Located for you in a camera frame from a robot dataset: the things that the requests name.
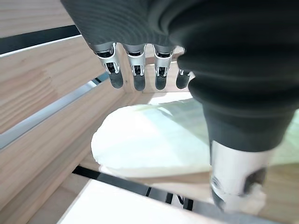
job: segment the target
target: robotic arm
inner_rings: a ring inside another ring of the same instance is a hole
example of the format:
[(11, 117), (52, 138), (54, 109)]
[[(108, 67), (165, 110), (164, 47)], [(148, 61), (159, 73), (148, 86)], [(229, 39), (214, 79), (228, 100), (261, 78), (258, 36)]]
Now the robotic arm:
[(299, 2), (292, 0), (61, 0), (112, 85), (123, 84), (115, 51), (127, 52), (135, 88), (145, 87), (145, 44), (163, 89), (176, 45), (177, 87), (203, 105), (211, 190), (239, 210), (262, 184), (269, 160), (299, 108)]

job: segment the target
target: wooden slat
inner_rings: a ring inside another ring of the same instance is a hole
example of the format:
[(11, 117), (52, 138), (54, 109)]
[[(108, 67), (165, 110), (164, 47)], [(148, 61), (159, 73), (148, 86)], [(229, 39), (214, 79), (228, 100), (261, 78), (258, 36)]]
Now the wooden slat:
[(0, 56), (0, 133), (105, 69), (81, 36)]
[(0, 37), (73, 24), (59, 0), (0, 0)]
[[(90, 152), (91, 137), (104, 118), (112, 111), (124, 106), (126, 104), (124, 102), (130, 102), (132, 98), (131, 94), (125, 94), (111, 107), (103, 107), (99, 111), (98, 119), (0, 211), (0, 223), (27, 223), (62, 181)], [(101, 97), (98, 99), (98, 104), (104, 105), (105, 101), (106, 99)]]
[(0, 210), (123, 94), (106, 81), (2, 149)]
[(28, 224), (220, 224), (106, 183), (71, 174)]
[(178, 89), (176, 86), (176, 80), (178, 75), (178, 64), (176, 62), (171, 62), (168, 74), (166, 87), (163, 90), (157, 90), (155, 87), (155, 66), (153, 64), (148, 64), (145, 66), (145, 89), (143, 92), (180, 92), (189, 91), (188, 87), (184, 89)]

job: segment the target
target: wooden crate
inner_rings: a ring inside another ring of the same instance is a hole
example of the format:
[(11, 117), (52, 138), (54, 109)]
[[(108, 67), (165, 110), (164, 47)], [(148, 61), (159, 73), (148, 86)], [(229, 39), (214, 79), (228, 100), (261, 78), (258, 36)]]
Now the wooden crate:
[[(1, 38), (68, 25), (73, 25), (73, 21), (59, 0), (0, 0)], [(189, 96), (187, 88), (179, 90), (175, 86), (178, 73), (175, 60), (182, 49), (176, 49), (166, 88), (157, 91), (154, 87), (153, 50), (150, 45), (147, 46), (146, 88), (143, 92), (134, 90), (123, 47), (118, 45), (117, 51), (124, 79), (121, 89), (114, 89), (108, 80), (104, 81), (0, 150), (1, 224), (25, 224), (35, 213), (40, 217), (35, 216), (31, 223), (40, 223), (41, 220), (56, 223), (56, 213), (51, 210), (58, 210), (58, 215), (68, 210), (66, 220), (69, 221), (65, 223), (72, 223), (70, 220), (78, 218), (75, 209), (84, 207), (82, 197), (79, 205), (72, 206), (77, 196), (81, 192), (92, 198), (94, 189), (101, 190), (100, 195), (94, 195), (99, 197), (98, 200), (107, 192), (107, 195), (120, 194), (144, 204), (146, 209), (138, 212), (146, 217), (149, 216), (146, 211), (152, 210), (149, 217), (160, 216), (161, 220), (173, 223), (219, 223), (71, 174), (79, 164), (99, 169), (92, 158), (90, 142), (109, 113), (127, 105), (147, 104), (153, 100), (165, 102)], [(1, 134), (105, 71), (80, 35), (2, 54), (0, 69)], [(258, 216), (285, 223), (299, 220), (299, 201), (295, 201), (299, 192), (298, 170), (298, 164), (270, 170), (266, 183), (269, 198)], [(134, 181), (203, 200), (210, 194), (208, 178), (209, 173), (200, 173)], [(124, 205), (118, 208), (132, 214)], [(98, 209), (104, 214), (119, 212), (105, 206)], [(146, 222), (134, 216), (132, 221)]]

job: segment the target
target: black strip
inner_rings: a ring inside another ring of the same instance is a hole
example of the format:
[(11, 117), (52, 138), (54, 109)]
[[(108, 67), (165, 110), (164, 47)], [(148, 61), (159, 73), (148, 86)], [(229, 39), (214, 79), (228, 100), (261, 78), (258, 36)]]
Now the black strip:
[(193, 209), (193, 200), (188, 199), (188, 198), (184, 198), (183, 209), (187, 209), (189, 211), (192, 211), (192, 209)]
[(75, 25), (0, 38), (0, 54), (80, 35)]
[(151, 188), (148, 188), (148, 191), (145, 194), (146, 197), (148, 197), (150, 195), (150, 191), (151, 191)]
[(100, 172), (97, 172), (97, 171), (94, 171), (94, 170), (91, 170), (91, 169), (87, 169), (87, 168), (84, 168), (84, 167), (81, 167), (81, 166), (77, 166), (73, 172), (73, 174), (78, 174), (78, 175), (81, 175), (81, 176), (85, 176), (85, 177), (88, 177), (90, 179), (94, 179), (94, 180), (97, 180), (99, 175), (101, 174)]
[(135, 183), (132, 181), (127, 181), (124, 179), (121, 179), (116, 176), (111, 176), (108, 174), (100, 173), (91, 169), (87, 169), (81, 166), (77, 166), (74, 171), (74, 174), (85, 176), (90, 179), (94, 179), (97, 181), (101, 181), (103, 183), (107, 183), (113, 186), (116, 186), (118, 188), (122, 188), (140, 195), (145, 196), (148, 190), (148, 187), (140, 184), (140, 183)]
[(182, 198), (180, 195), (177, 195), (178, 196), (178, 200), (181, 204), (184, 204), (184, 198)]
[(173, 194), (172, 193), (167, 193), (165, 203), (171, 204), (172, 198), (173, 198)]
[(99, 83), (101, 83), (101, 80), (99, 80), (98, 78), (95, 78), (95, 80), (97, 80)]

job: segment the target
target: white cloth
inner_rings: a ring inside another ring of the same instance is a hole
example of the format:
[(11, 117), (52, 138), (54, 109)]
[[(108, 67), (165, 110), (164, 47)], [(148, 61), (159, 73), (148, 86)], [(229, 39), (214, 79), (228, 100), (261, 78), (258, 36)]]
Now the white cloth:
[[(299, 112), (273, 164), (299, 161)], [(187, 99), (135, 105), (111, 113), (93, 135), (95, 160), (124, 177), (159, 177), (209, 171), (209, 140), (200, 103)]]

